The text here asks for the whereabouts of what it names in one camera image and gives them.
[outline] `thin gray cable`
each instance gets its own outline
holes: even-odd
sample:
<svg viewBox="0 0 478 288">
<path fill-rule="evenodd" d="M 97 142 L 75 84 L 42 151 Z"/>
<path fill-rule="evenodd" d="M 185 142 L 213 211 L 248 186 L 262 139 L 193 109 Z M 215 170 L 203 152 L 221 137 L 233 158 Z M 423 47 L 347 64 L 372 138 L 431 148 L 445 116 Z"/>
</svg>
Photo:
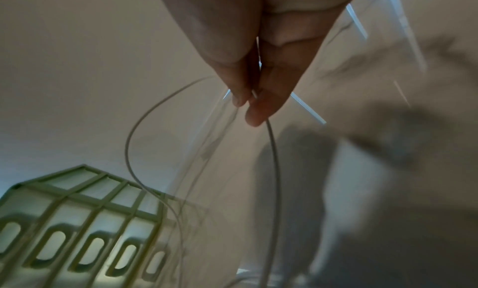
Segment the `thin gray cable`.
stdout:
<svg viewBox="0 0 478 288">
<path fill-rule="evenodd" d="M 133 177 L 133 179 L 136 181 L 136 183 L 138 183 L 138 185 L 147 193 L 151 194 L 152 196 L 156 197 L 161 203 L 164 204 L 164 206 L 166 206 L 174 215 L 174 218 L 176 219 L 176 222 L 178 224 L 178 230 L 179 230 L 179 277 L 178 277 L 178 288 L 182 288 L 182 284 L 183 284 L 183 255 L 184 255 L 184 240 L 183 240 L 183 232 L 182 232 L 182 228 L 181 228 L 181 223 L 179 221 L 179 216 L 178 214 L 174 211 L 174 209 L 163 199 L 161 199 L 161 197 L 159 195 L 157 195 L 156 193 L 154 193 L 153 191 L 151 191 L 149 189 L 149 187 L 146 187 L 142 182 L 141 180 L 136 176 L 136 174 L 134 173 L 132 167 L 131 167 L 131 163 L 129 161 L 129 145 L 131 143 L 131 138 L 134 134 L 134 132 L 136 131 L 137 127 L 141 124 L 141 122 L 149 115 L 151 114 L 152 111 L 154 111 L 156 108 L 158 108 L 160 105 L 162 105 L 163 103 L 165 103 L 166 101 L 168 101 L 169 99 L 173 98 L 174 96 L 176 96 L 177 94 L 181 93 L 182 91 L 188 89 L 189 87 L 195 85 L 196 83 L 198 82 L 201 82 L 205 79 L 208 79 L 210 77 L 205 77 L 205 78 L 201 78 L 201 79 L 198 79 L 198 80 L 195 80 L 191 83 L 189 83 L 188 85 L 180 88 L 179 90 L 175 91 L 174 93 L 172 93 L 171 95 L 167 96 L 166 98 L 164 98 L 163 100 L 161 100 L 160 102 L 156 103 L 155 105 L 153 105 L 149 110 L 147 110 L 139 119 L 138 121 L 136 121 L 136 123 L 134 124 L 134 126 L 132 127 L 132 129 L 129 131 L 129 134 L 128 134 L 128 137 L 126 138 L 126 143 L 124 145 L 124 159 L 125 159 L 125 162 L 126 162 L 126 167 L 128 168 L 128 171 L 129 173 L 131 174 L 131 176 Z M 252 92 L 254 97 L 257 97 L 256 93 L 253 91 Z M 270 122 L 269 120 L 267 119 L 266 121 L 266 125 L 267 125 L 267 132 L 269 134 L 269 138 L 270 138 L 270 146 L 271 146 L 271 149 L 272 149 L 272 159 L 273 159 L 273 163 L 274 163 L 274 174 L 275 174 L 275 187 L 276 187 L 276 200 L 275 200 L 275 210 L 274 210 L 274 219 L 273 219 L 273 225 L 272 225 L 272 232 L 271 232 L 271 239 L 270 239 L 270 245 L 269 245 L 269 250 L 268 250 L 268 253 L 267 253 L 267 257 L 266 257 L 266 261 L 265 261 L 265 264 L 264 264 L 264 270 L 262 271 L 262 274 L 261 274 L 261 277 L 260 277 L 260 281 L 259 281 L 259 288 L 266 288 L 267 287 L 267 283 L 268 283 L 268 280 L 269 280 L 269 275 L 270 275 L 270 272 L 271 272 L 271 269 L 272 269 L 272 265 L 273 265 L 273 262 L 274 262 L 274 255 L 275 255 L 275 249 L 276 249 L 276 246 L 277 246 L 277 241 L 278 241 L 278 238 L 279 238 L 279 225 L 280 225 L 280 213 L 281 213 L 281 203 L 282 203 L 282 193 L 281 193 L 281 187 L 280 187 L 280 170 L 279 170 L 279 158 L 278 158 L 278 154 L 277 154 L 277 146 L 276 146 L 276 143 L 275 143 L 275 139 L 274 139 L 274 134 L 272 132 L 272 126 L 270 125 Z M 234 281 L 232 281 L 230 284 L 228 284 L 226 287 L 224 288 L 230 288 L 236 284 L 238 284 L 239 282 L 245 280 L 244 278 L 239 278 L 239 279 L 236 279 Z"/>
</svg>

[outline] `wire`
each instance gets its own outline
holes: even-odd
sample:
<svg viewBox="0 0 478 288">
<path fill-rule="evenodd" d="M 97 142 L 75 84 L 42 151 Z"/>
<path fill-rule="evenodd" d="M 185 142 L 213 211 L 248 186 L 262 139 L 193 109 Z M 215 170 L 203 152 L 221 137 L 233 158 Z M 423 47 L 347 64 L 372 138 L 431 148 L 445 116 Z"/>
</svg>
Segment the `wire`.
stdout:
<svg viewBox="0 0 478 288">
<path fill-rule="evenodd" d="M 205 77 L 201 78 L 198 80 L 195 80 L 188 85 L 180 88 L 179 90 L 175 91 L 171 95 L 167 96 L 163 100 L 159 101 L 155 105 L 153 105 L 149 110 L 147 110 L 133 125 L 132 129 L 129 131 L 128 137 L 126 138 L 126 143 L 124 145 L 124 159 L 126 162 L 126 167 L 128 168 L 129 173 L 133 177 L 133 179 L 136 181 L 136 183 L 141 187 L 142 190 L 145 192 L 151 194 L 152 196 L 156 197 L 161 203 L 164 204 L 174 215 L 174 219 L 176 220 L 176 223 L 178 224 L 178 230 L 179 230 L 179 276 L 178 276 L 178 288 L 182 288 L 183 286 L 183 271 L 184 271 L 184 262 L 183 262 L 183 256 L 184 256 L 184 239 L 183 239 L 183 231 L 181 228 L 181 223 L 179 220 L 179 215 L 174 211 L 174 209 L 167 203 L 166 200 L 163 200 L 158 194 L 154 193 L 149 187 L 146 187 L 141 180 L 136 176 L 134 173 L 131 163 L 129 161 L 129 146 L 131 143 L 131 138 L 134 135 L 134 132 L 138 128 L 138 126 L 141 124 L 141 122 L 149 115 L 151 114 L 152 111 L 154 111 L 156 108 L 161 106 L 163 103 L 168 101 L 169 99 L 173 98 L 177 94 L 181 93 L 182 91 L 190 88 L 191 86 L 211 78 Z M 252 94 L 254 95 L 255 98 L 257 98 L 257 94 L 255 91 L 252 91 Z M 272 149 L 272 159 L 274 163 L 274 175 L 275 175 L 275 209 L 274 209 L 274 219 L 273 219 L 273 225 L 272 225 L 272 232 L 271 232 L 271 238 L 270 238 L 270 244 L 269 244 L 269 249 L 267 252 L 267 257 L 265 260 L 264 264 L 264 269 L 261 273 L 260 276 L 260 281 L 259 281 L 259 288 L 266 288 L 267 283 L 269 280 L 269 275 L 272 270 L 272 265 L 274 263 L 274 255 L 275 255 L 275 249 L 277 247 L 277 241 L 279 238 L 279 225 L 280 225 L 280 213 L 281 213 L 281 203 L 282 203 L 282 193 L 281 193 L 281 186 L 280 186 L 280 169 L 279 169 L 279 158 L 277 154 L 277 145 L 275 143 L 274 139 L 274 134 L 272 132 L 272 126 L 270 125 L 269 119 L 266 121 L 266 126 L 267 126 L 267 132 L 269 134 L 270 138 L 270 146 Z M 233 281 L 231 281 L 229 284 L 227 284 L 224 288 L 231 288 L 235 286 L 236 284 L 240 283 L 243 280 L 249 279 L 250 277 L 245 277 L 245 278 L 236 278 Z"/>
</svg>

